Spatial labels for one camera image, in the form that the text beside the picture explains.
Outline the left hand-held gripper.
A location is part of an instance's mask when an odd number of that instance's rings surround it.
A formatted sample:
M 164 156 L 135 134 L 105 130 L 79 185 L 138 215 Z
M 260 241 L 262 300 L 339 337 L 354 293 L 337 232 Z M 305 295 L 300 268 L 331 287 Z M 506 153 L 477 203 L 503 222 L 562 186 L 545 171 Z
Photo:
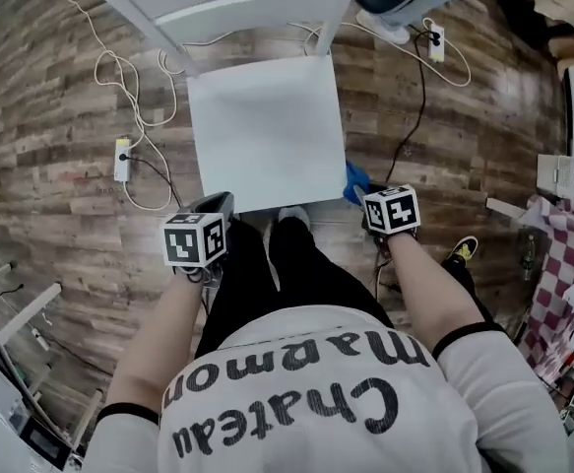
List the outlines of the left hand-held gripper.
M 190 205 L 190 211 L 176 213 L 162 224 L 164 264 L 174 275 L 217 288 L 228 252 L 234 195 L 224 191 L 204 196 Z

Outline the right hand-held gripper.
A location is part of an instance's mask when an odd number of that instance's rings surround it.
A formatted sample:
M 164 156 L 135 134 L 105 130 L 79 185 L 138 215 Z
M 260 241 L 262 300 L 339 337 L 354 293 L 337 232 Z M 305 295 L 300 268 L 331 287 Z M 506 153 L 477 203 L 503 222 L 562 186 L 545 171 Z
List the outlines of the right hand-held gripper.
M 421 225 L 416 193 L 408 184 L 389 188 L 371 184 L 368 191 L 359 190 L 359 202 L 361 226 L 378 239 L 398 234 L 415 237 Z

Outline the blue wiping cloth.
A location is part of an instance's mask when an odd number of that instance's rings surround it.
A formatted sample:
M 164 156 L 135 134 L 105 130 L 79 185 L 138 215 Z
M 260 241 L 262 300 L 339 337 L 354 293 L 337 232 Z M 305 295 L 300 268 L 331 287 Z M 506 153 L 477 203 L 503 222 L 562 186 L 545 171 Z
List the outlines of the blue wiping cloth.
M 346 178 L 343 196 L 351 204 L 360 207 L 361 198 L 369 193 L 369 175 L 352 162 L 346 161 Z

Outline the white wooden chair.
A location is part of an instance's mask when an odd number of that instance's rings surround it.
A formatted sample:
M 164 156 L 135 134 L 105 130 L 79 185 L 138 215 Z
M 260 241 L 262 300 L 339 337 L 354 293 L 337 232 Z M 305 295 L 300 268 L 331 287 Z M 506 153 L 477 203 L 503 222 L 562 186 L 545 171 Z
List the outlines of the white wooden chair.
M 205 194 L 238 213 L 335 200 L 347 183 L 332 40 L 351 0 L 105 0 L 186 74 Z M 308 55 L 202 72 L 189 46 L 295 22 L 322 26 Z

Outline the person's left forearm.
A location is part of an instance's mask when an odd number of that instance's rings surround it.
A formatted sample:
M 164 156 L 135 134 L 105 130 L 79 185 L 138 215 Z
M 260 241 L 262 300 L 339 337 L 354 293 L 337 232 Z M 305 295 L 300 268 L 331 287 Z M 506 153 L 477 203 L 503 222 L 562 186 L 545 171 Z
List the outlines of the person's left forearm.
M 105 404 L 160 409 L 166 388 L 189 360 L 203 285 L 174 276 L 114 371 Z

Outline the person's right forearm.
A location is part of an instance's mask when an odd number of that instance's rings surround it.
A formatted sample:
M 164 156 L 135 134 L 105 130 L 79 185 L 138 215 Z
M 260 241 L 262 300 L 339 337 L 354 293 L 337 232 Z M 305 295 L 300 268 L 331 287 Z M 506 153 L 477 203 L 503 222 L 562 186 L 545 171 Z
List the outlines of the person's right forearm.
M 415 337 L 433 350 L 447 334 L 483 321 L 477 305 L 409 234 L 387 239 Z

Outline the person's white shoe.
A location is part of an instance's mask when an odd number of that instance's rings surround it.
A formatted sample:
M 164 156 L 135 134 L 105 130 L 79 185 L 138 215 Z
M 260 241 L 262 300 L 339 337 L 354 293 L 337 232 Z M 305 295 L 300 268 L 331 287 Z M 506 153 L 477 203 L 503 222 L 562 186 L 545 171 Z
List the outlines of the person's white shoe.
M 310 219 L 306 210 L 299 205 L 281 208 L 278 214 L 278 222 L 287 219 L 298 219 L 308 230 L 310 230 Z

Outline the person's black trousers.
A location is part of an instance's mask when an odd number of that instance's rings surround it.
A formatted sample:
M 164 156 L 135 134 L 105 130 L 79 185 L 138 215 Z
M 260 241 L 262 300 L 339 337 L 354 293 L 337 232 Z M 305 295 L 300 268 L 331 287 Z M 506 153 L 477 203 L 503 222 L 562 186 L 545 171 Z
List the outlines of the person's black trousers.
M 335 305 L 393 323 L 352 274 L 317 248 L 307 225 L 294 217 L 273 224 L 269 246 L 252 226 L 234 220 L 228 230 L 223 277 L 195 356 L 216 349 L 231 334 L 271 312 L 304 305 Z

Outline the clear plastic bottle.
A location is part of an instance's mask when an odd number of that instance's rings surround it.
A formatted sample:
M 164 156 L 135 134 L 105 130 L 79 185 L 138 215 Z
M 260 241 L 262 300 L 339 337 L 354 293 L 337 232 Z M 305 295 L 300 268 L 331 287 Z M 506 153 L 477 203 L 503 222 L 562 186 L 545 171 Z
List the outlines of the clear plastic bottle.
M 522 278 L 530 282 L 535 272 L 537 259 L 537 239 L 533 234 L 527 234 L 522 256 L 520 259 Z

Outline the white microwave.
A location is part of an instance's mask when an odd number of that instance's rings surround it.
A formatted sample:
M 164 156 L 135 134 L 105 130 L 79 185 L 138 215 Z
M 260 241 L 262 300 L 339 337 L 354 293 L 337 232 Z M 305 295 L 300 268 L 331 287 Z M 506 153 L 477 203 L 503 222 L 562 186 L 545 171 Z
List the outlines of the white microwave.
M 538 155 L 537 188 L 574 202 L 574 158 Z

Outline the pink checkered tablecloth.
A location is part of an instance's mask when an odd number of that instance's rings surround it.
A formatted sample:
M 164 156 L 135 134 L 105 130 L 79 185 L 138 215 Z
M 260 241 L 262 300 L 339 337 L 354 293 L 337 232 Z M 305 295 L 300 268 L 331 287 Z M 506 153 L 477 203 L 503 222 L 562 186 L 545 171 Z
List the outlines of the pink checkered tablecloth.
M 537 195 L 528 201 L 523 221 L 546 233 L 548 250 L 519 350 L 535 374 L 553 384 L 574 355 L 569 346 L 574 308 L 564 298 L 574 285 L 574 206 L 568 200 L 553 205 Z

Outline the person's white printed t-shirt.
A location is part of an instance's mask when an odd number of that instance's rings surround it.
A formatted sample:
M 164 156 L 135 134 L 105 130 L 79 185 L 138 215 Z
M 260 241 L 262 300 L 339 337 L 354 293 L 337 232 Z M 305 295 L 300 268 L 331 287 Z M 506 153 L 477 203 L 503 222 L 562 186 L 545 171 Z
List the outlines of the person's white printed t-shirt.
M 254 320 L 101 413 L 83 473 L 574 473 L 542 383 L 480 323 L 433 350 L 346 307 Z

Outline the white frame table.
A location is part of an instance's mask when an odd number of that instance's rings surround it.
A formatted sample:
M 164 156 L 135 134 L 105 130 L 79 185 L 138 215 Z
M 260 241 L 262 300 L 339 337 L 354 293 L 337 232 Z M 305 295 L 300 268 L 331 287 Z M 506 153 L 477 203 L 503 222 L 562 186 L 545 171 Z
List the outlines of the white frame table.
M 0 278 L 12 272 L 17 267 L 14 261 L 0 267 Z M 20 310 L 4 327 L 0 329 L 0 345 L 6 345 L 30 320 L 42 312 L 46 306 L 60 295 L 62 286 L 55 282 Z

